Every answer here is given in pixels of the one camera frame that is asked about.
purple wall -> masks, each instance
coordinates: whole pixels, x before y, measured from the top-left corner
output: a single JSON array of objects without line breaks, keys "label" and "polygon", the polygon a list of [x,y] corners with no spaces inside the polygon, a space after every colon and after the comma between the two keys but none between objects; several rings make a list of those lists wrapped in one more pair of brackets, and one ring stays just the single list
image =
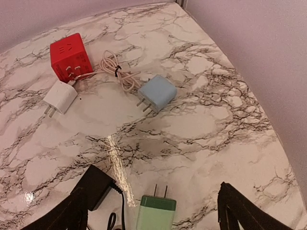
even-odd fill
[{"label": "purple wall", "polygon": [[186,10],[225,52],[265,109],[306,203],[306,2],[189,0]]},{"label": "purple wall", "polygon": [[54,26],[128,6],[174,0],[1,0],[0,53]]}]

pink cable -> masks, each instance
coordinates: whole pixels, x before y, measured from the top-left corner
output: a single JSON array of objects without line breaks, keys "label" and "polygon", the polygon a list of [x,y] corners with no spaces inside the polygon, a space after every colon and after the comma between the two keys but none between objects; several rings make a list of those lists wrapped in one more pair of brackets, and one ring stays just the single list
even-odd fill
[{"label": "pink cable", "polygon": [[[106,57],[107,52],[113,55],[114,60],[112,60],[109,57]],[[75,81],[85,79],[84,78],[85,76],[90,77],[91,75],[97,73],[107,72],[110,74],[115,74],[116,69],[119,66],[116,55],[112,51],[106,50],[103,54],[102,60],[99,63],[99,66],[102,69],[102,71],[81,74],[75,78]],[[139,73],[140,71],[136,73],[130,73],[130,72],[124,72],[121,69],[117,70],[118,80],[124,92],[130,92],[132,89],[139,89],[141,87],[140,82],[134,78],[134,76]]]}]

black twist tie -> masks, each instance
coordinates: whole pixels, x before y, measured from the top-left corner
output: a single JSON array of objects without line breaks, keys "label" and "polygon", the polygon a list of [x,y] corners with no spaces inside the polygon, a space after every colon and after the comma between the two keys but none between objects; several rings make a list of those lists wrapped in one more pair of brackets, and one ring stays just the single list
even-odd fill
[{"label": "black twist tie", "polygon": [[116,66],[116,69],[115,69],[115,77],[116,77],[116,78],[118,77],[118,75],[117,75],[118,69],[121,69],[121,67],[120,67],[120,66]]}]

electrical outlet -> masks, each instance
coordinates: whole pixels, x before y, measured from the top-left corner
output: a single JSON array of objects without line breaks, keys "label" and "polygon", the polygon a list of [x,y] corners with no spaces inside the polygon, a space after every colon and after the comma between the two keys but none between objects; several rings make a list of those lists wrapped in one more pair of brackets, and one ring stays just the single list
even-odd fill
[{"label": "electrical outlet", "polygon": [[51,66],[60,81],[68,83],[81,74],[93,72],[79,33],[50,45]]}]

white marble countertop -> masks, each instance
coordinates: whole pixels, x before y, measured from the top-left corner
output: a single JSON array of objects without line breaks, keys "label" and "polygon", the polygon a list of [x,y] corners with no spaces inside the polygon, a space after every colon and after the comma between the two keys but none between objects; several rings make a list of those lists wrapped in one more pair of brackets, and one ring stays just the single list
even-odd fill
[{"label": "white marble countertop", "polygon": [[[49,45],[80,33],[97,69],[117,53],[141,80],[161,74],[178,94],[157,116],[136,107],[113,76],[76,85],[65,115],[43,114],[57,79]],[[264,111],[217,45],[175,3],[112,11],[44,32],[0,55],[0,230],[17,230],[50,211],[90,164],[118,181],[134,229],[143,194],[168,185],[177,200],[175,230],[217,230],[217,193],[229,182],[262,210],[295,229],[307,215],[295,176]],[[106,229],[120,196],[111,191],[89,213]]]}]

